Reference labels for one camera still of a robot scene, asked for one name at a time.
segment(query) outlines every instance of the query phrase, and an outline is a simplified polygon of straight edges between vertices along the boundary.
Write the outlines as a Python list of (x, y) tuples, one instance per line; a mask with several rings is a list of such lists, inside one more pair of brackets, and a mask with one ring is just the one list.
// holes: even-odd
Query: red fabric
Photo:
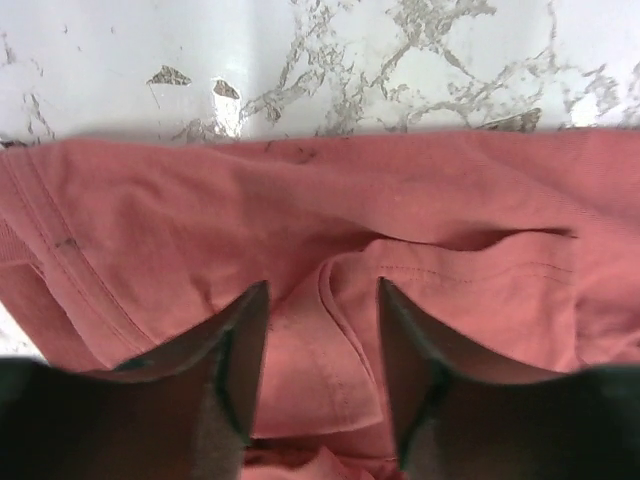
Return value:
[(393, 462), (377, 277), (531, 365), (638, 362), (639, 162), (640, 133), (604, 130), (12, 148), (0, 300), (82, 370), (267, 279), (256, 435)]

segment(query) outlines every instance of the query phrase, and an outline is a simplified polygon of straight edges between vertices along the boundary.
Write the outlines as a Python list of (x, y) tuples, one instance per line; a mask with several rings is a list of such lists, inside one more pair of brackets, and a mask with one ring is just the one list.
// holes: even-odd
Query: garment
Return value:
[(639, 133), (606, 130), (12, 148), (0, 300), (84, 370), (269, 280), (254, 435), (393, 478), (377, 278), (524, 363), (638, 362), (639, 161)]

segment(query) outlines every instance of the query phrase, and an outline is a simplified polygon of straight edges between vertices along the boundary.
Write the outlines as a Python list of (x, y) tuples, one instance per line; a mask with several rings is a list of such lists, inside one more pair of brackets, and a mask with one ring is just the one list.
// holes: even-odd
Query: white surface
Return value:
[[(2, 139), (640, 121), (633, 0), (0, 0), (0, 12)], [(147, 84), (162, 65), (191, 83)], [(220, 79), (239, 98), (216, 94)], [(18, 345), (8, 325), (0, 352)]]

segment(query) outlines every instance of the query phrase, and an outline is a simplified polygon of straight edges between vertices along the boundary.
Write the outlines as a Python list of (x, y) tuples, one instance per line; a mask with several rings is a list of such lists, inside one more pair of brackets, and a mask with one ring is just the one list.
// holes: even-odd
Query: red cloth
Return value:
[(72, 369), (269, 280), (255, 433), (339, 457), (393, 462), (379, 276), (531, 365), (640, 360), (640, 133), (12, 148), (0, 220), (0, 300)]

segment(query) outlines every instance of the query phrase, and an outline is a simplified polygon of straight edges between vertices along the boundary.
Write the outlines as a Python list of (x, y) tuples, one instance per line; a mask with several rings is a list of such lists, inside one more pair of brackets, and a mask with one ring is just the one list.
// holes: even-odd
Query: scratched white surface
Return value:
[[(634, 127), (638, 18), (634, 0), (0, 0), (0, 139)], [(35, 350), (0, 311), (2, 353)]]

